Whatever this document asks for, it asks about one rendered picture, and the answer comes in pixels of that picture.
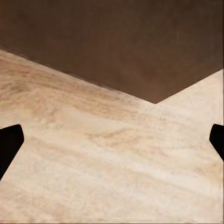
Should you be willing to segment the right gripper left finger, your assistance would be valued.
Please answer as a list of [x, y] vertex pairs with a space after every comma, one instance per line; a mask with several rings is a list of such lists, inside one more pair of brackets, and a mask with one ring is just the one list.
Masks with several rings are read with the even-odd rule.
[[24, 142], [20, 124], [0, 129], [0, 180]]

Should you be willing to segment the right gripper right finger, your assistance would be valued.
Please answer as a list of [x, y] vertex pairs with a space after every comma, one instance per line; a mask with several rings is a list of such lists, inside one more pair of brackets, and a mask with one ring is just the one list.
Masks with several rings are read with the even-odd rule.
[[214, 124], [210, 132], [209, 140], [224, 161], [224, 126]]

